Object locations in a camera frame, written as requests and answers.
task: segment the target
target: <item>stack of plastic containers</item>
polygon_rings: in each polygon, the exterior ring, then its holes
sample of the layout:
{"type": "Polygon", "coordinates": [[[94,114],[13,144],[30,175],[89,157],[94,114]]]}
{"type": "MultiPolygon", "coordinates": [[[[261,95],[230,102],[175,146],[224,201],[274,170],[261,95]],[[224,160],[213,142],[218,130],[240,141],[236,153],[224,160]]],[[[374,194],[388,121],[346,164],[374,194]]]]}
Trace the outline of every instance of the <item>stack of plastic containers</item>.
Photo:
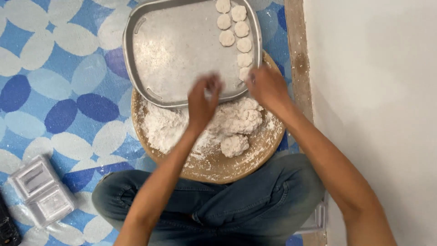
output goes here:
{"type": "Polygon", "coordinates": [[[75,199],[44,156],[37,156],[9,176],[9,181],[38,227],[60,220],[75,208],[75,199]]]}

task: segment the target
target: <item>person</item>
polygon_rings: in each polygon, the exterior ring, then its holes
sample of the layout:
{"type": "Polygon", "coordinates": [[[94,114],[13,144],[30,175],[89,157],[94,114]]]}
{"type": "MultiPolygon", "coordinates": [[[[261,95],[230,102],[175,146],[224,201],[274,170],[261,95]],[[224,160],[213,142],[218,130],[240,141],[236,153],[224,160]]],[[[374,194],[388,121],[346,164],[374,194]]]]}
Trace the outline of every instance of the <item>person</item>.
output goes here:
{"type": "Polygon", "coordinates": [[[188,95],[188,127],[156,170],[114,172],[97,184],[92,201],[119,231],[114,246],[284,245],[314,211],[325,188],[343,214],[349,245],[395,245],[372,188],[293,104],[282,76],[263,66],[252,69],[245,83],[306,155],[271,159],[225,185],[179,179],[222,90],[218,75],[203,76],[188,95]]]}

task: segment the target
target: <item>black object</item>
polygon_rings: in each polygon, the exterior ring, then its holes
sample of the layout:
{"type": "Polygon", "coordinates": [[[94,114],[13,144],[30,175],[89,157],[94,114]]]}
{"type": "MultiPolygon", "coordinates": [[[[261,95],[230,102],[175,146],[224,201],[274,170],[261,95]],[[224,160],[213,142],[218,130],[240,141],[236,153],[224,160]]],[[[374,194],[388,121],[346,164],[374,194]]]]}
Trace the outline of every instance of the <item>black object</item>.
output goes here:
{"type": "Polygon", "coordinates": [[[0,194],[0,246],[18,246],[21,236],[0,194]]]}

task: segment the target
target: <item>white wall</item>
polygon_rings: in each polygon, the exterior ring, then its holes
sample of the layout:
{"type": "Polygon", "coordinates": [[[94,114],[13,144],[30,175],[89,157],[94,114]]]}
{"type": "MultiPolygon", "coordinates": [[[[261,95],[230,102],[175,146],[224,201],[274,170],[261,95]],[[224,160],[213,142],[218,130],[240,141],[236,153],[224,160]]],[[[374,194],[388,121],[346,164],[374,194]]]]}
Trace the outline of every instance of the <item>white wall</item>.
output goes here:
{"type": "MultiPolygon", "coordinates": [[[[437,1],[304,9],[316,126],[375,190],[399,245],[437,245],[437,1]]],[[[345,245],[329,202],[328,244],[345,245]]]]}

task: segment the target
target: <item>jeans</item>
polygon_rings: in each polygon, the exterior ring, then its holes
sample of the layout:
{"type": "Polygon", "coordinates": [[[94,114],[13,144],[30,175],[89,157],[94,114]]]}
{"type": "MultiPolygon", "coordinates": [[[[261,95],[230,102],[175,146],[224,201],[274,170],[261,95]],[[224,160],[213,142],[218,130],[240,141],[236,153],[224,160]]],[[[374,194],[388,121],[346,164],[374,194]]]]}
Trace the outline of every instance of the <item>jeans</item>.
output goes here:
{"type": "MultiPolygon", "coordinates": [[[[149,172],[113,172],[92,201],[120,230],[149,172]]],[[[284,245],[308,219],[325,188],[305,155],[269,160],[253,174],[219,185],[179,179],[149,245],[284,245]]]]}

